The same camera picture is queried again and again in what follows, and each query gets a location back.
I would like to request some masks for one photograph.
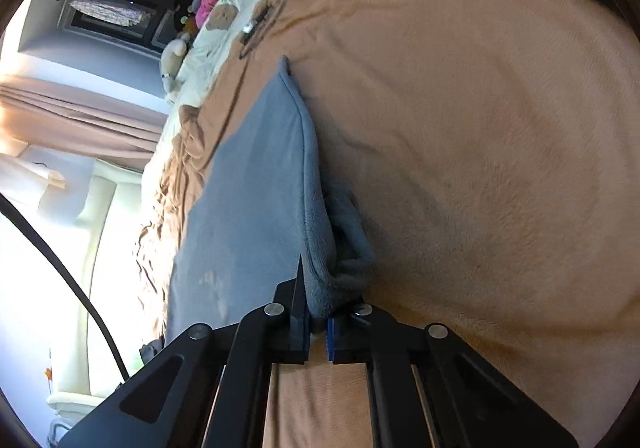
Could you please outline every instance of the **plush toy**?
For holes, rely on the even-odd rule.
[[[218,3],[211,11],[204,27],[207,31],[222,29],[226,31],[238,16],[238,7],[228,3]]]
[[[180,21],[182,22],[182,31],[178,36],[181,36],[182,33],[189,33],[189,36],[191,36],[190,41],[196,39],[200,29],[198,29],[198,26],[196,25],[195,16],[184,16]]]
[[[160,76],[164,93],[169,94],[175,86],[175,75],[180,70],[182,60],[187,53],[187,43],[191,39],[189,33],[183,33],[180,37],[167,43],[160,56]]]

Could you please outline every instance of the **tan fleece blanket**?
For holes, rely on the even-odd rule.
[[[212,154],[289,58],[378,258],[366,298],[449,324],[583,447],[640,378],[640,46],[591,0],[273,0],[164,173],[177,243]],[[156,285],[168,270],[158,266]],[[370,447],[361,367],[280,367],[266,445]]]

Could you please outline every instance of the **gray fleece blanket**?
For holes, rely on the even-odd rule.
[[[373,253],[350,194],[321,176],[313,121],[283,58],[238,131],[220,145],[189,214],[169,286],[166,341],[223,327],[273,299],[302,257],[312,316],[369,285]]]

